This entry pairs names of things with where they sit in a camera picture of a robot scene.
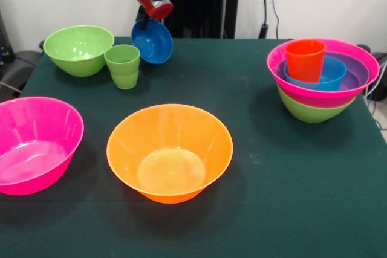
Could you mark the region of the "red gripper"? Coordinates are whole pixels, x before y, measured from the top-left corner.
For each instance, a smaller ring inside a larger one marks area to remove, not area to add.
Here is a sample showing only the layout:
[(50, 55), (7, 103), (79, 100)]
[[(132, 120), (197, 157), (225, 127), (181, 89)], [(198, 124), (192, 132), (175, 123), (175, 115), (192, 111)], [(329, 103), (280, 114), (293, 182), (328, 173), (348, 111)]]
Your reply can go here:
[(174, 7), (171, 0), (138, 0), (138, 2), (141, 6), (138, 8), (135, 21), (141, 21), (141, 29), (146, 29), (149, 17), (156, 20), (165, 19)]

